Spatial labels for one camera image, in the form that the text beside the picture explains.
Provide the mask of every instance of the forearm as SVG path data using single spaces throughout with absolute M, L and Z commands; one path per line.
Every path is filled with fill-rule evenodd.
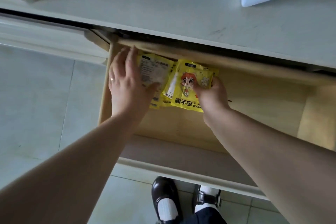
M 213 133 L 288 221 L 320 224 L 333 220 L 334 152 L 233 110 L 221 110 L 212 117 Z
M 114 117 L 0 191 L 6 223 L 86 223 L 133 125 Z

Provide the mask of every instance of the white flower illustration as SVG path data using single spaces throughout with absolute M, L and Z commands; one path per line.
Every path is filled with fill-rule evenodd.
M 201 85 L 207 87 L 209 85 L 209 78 L 203 77 L 201 80 Z

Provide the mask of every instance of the wooden drawer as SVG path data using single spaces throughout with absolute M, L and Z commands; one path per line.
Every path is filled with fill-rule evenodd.
M 268 126 L 327 149 L 335 148 L 335 78 L 207 53 L 120 39 L 123 46 L 220 68 L 230 106 Z M 108 73 L 99 123 L 111 116 Z M 204 124 L 203 114 L 178 107 L 150 109 L 119 163 L 180 180 L 265 198 Z

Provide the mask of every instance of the shoe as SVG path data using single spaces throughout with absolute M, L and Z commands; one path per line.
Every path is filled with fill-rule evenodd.
M 203 204 L 211 204 L 215 205 L 216 208 L 221 206 L 221 190 L 218 191 L 218 194 L 216 196 L 205 194 L 203 191 L 200 190 L 200 185 L 195 185 L 194 194 L 192 196 L 192 213 L 195 213 L 195 206 L 196 205 L 203 205 Z
M 164 198 L 170 198 L 176 206 L 178 216 L 174 220 L 163 221 L 160 218 L 158 204 L 159 201 Z M 157 218 L 159 219 L 156 224 L 178 224 L 183 220 L 179 194 L 176 185 L 172 179 L 164 178 L 161 176 L 157 177 L 152 185 L 152 199 Z

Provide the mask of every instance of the person's left hand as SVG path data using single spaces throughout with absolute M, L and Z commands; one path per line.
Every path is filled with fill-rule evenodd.
M 137 66 L 138 49 L 123 48 L 114 58 L 109 70 L 108 87 L 112 96 L 112 117 L 123 116 L 138 125 L 146 114 L 158 82 L 142 86 Z

